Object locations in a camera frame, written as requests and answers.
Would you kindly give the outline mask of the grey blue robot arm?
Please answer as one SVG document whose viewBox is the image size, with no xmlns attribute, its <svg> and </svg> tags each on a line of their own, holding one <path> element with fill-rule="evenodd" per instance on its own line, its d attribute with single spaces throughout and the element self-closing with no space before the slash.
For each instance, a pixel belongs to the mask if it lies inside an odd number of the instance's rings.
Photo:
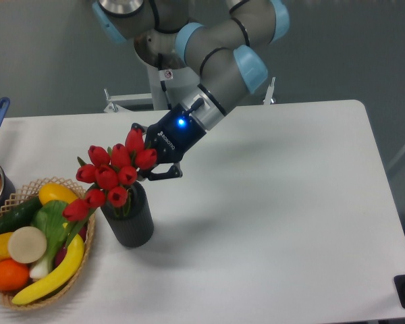
<svg viewBox="0 0 405 324">
<path fill-rule="evenodd" d="M 180 177 L 184 153 L 267 79 L 255 50 L 288 31 L 287 7 L 281 1 L 228 1 L 227 7 L 228 20 L 206 27 L 190 19 L 187 1 L 93 3 L 100 25 L 115 42 L 145 38 L 156 68 L 170 68 L 167 58 L 172 56 L 199 78 L 163 118 L 143 128 L 157 165 L 170 168 L 155 173 L 152 167 L 140 167 L 139 180 Z"/>
</svg>

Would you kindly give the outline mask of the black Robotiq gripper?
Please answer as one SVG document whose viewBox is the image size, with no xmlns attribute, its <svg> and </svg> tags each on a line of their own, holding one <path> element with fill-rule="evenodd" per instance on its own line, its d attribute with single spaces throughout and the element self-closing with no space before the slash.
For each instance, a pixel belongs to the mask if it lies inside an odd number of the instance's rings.
<svg viewBox="0 0 405 324">
<path fill-rule="evenodd" d="M 156 164 L 172 163 L 166 171 L 159 171 L 158 165 L 148 170 L 140 170 L 141 182 L 181 178 L 183 172 L 178 162 L 206 134 L 206 130 L 189 116 L 180 104 L 148 129 L 133 123 L 131 130 L 140 130 L 142 135 L 146 134 L 145 142 L 157 152 Z"/>
</svg>

